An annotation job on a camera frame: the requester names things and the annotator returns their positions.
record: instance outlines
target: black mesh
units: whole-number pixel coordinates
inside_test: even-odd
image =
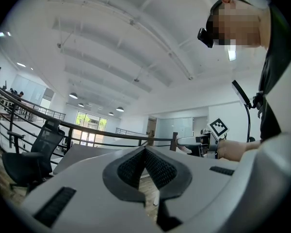
[[[117,170],[118,176],[126,184],[138,189],[140,176],[145,168],[144,151],[134,155],[126,162],[122,163]]]
[[[64,131],[58,128],[59,124],[57,119],[48,119],[31,148],[31,152],[40,152],[44,156],[43,160],[39,161],[42,174],[52,172],[51,155],[65,135]]]
[[[158,189],[171,182],[177,175],[175,167],[149,150],[145,150],[145,167]]]

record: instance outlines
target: desk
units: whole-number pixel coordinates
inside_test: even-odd
[[[115,151],[118,150],[93,148],[80,144],[74,144],[62,158],[57,167],[53,170],[53,174],[58,174],[61,171],[64,171],[67,167],[75,164],[76,162],[108,153],[113,153]]]

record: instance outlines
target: black cable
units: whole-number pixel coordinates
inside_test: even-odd
[[[244,107],[246,108],[246,112],[248,115],[248,133],[247,133],[247,142],[249,142],[249,138],[250,138],[250,114],[249,114],[249,110],[248,107],[244,104]]]

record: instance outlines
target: window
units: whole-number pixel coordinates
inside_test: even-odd
[[[107,121],[108,120],[105,118],[94,116],[94,115],[79,111],[75,124],[80,125],[82,127],[89,128],[89,129],[105,131]],[[72,140],[75,144],[81,144],[81,145],[85,145],[89,147],[100,147],[100,144],[94,145],[93,143],[90,143],[90,142],[102,143],[103,141],[103,135],[83,132],[79,130],[73,130],[72,137],[83,140],[83,141]]]

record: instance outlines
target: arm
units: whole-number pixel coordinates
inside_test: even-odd
[[[260,145],[260,141],[236,142],[221,140],[218,144],[218,158],[225,158],[230,161],[240,161],[242,155],[246,151],[257,149]]]

